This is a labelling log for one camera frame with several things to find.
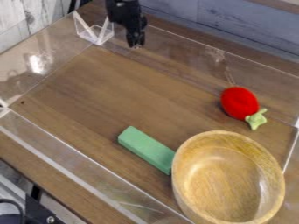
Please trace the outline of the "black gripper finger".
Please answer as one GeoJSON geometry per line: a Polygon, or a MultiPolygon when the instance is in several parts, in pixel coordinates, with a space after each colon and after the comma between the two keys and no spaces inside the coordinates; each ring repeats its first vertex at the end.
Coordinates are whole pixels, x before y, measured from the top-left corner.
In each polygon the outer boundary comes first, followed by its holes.
{"type": "Polygon", "coordinates": [[[142,47],[146,44],[146,30],[127,30],[126,41],[130,48],[142,47]]]}

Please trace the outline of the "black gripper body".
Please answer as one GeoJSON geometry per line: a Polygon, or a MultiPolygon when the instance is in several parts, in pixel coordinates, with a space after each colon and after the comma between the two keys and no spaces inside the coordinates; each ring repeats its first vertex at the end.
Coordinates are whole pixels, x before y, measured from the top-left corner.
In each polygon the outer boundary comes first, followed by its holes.
{"type": "Polygon", "coordinates": [[[107,16],[111,22],[123,25],[130,31],[142,31],[147,18],[139,0],[106,0],[107,16]]]}

